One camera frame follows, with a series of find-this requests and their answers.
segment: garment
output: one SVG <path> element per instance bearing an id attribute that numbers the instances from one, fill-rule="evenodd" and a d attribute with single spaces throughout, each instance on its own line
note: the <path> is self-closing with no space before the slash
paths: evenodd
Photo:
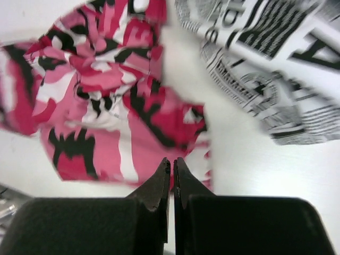
<path id="1" fill-rule="evenodd" d="M 139 185 L 184 157 L 210 187 L 203 106 L 161 86 L 162 0 L 95 0 L 38 40 L 3 45 L 3 127 L 41 141 L 63 180 Z"/>
<path id="2" fill-rule="evenodd" d="M 340 2 L 176 0 L 228 98 L 279 145 L 340 139 Z"/>

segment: fabric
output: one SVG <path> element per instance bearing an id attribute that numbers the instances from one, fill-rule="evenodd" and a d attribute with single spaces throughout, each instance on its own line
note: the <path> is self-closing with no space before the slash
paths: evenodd
<path id="1" fill-rule="evenodd" d="M 338 0 L 176 0 L 214 82 L 279 145 L 340 139 Z"/>
<path id="2" fill-rule="evenodd" d="M 95 0 L 39 40 L 3 45 L 3 127 L 40 131 L 63 180 L 139 185 L 184 157 L 210 187 L 203 106 L 161 86 L 164 0 Z"/>

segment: tabletop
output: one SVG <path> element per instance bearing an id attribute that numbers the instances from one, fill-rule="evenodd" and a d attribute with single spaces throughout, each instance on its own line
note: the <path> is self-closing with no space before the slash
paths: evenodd
<path id="1" fill-rule="evenodd" d="M 82 0 L 0 1 L 0 41 L 37 38 Z M 199 57 L 199 43 L 181 29 L 174 0 L 168 0 L 164 84 L 190 101 L 205 103 L 211 135 L 214 192 L 229 196 L 299 197 L 319 211 L 334 248 L 340 252 L 340 141 L 308 146 L 278 146 L 214 84 Z M 122 197 L 120 184 L 62 182 L 38 137 L 0 131 L 0 182 L 40 197 Z M 170 208 L 169 244 L 174 251 Z"/>

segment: black and white cloth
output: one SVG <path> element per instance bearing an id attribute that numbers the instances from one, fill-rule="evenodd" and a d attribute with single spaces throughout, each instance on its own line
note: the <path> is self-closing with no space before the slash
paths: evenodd
<path id="1" fill-rule="evenodd" d="M 340 1 L 176 0 L 215 83 L 280 145 L 340 139 Z"/>

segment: pink camouflage cloth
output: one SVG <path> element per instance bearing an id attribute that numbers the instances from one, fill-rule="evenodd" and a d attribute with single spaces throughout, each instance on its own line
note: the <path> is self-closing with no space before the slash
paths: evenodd
<path id="1" fill-rule="evenodd" d="M 210 187 L 203 106 L 161 86 L 165 0 L 95 0 L 39 40 L 2 45 L 7 130 L 41 141 L 63 180 L 140 185 L 183 157 Z"/>

